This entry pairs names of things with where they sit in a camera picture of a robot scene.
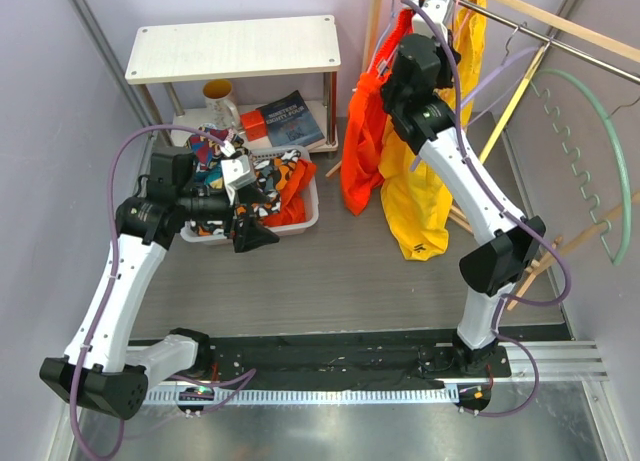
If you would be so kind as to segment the yellow shorts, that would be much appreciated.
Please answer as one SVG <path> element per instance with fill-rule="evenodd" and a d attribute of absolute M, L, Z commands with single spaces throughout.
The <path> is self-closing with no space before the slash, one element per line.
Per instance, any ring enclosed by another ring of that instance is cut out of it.
<path fill-rule="evenodd" d="M 458 70 L 461 95 L 465 97 L 479 82 L 487 20 L 471 11 L 469 27 L 460 45 Z M 453 197 L 436 173 L 415 156 L 388 123 L 378 170 L 384 178 L 380 196 L 391 234 L 408 261 L 427 261 L 446 252 L 449 233 L 446 222 Z"/>

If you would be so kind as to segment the pink wire hanger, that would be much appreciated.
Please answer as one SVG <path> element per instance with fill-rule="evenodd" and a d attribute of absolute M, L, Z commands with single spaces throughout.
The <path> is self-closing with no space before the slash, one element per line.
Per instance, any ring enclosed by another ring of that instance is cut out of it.
<path fill-rule="evenodd" d="M 453 46 L 457 48 L 460 45 L 465 33 L 469 27 L 469 21 L 471 18 L 471 11 L 462 6 L 462 1 L 469 0 L 456 0 L 453 11 L 453 19 L 452 19 L 452 32 L 453 32 Z"/>

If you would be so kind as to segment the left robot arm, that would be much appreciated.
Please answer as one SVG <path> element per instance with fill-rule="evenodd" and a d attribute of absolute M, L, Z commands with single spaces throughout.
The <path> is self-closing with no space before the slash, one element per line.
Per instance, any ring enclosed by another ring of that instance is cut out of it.
<path fill-rule="evenodd" d="M 127 347 L 147 288 L 187 222 L 221 222 L 237 253 L 278 242 L 254 212 L 266 197 L 252 157 L 235 154 L 220 167 L 223 187 L 210 191 L 196 180 L 195 154 L 171 148 L 152 155 L 139 191 L 115 211 L 115 242 L 78 332 L 62 357 L 46 358 L 40 368 L 61 399 L 129 420 L 150 388 L 175 374 L 200 380 L 211 372 L 211 341 L 198 331 L 176 328 L 136 355 Z"/>

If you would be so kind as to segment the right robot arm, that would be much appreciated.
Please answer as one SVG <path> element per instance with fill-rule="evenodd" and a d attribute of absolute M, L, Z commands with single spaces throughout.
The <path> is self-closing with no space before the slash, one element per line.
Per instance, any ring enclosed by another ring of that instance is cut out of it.
<path fill-rule="evenodd" d="M 492 326 L 497 304 L 529 267 L 546 226 L 510 202 L 458 130 L 455 112 L 438 95 L 452 86 L 452 67 L 434 39 L 405 35 L 381 96 L 395 133 L 435 171 L 466 215 L 478 244 L 459 261 L 468 291 L 451 352 L 453 368 L 472 376 L 497 351 Z"/>

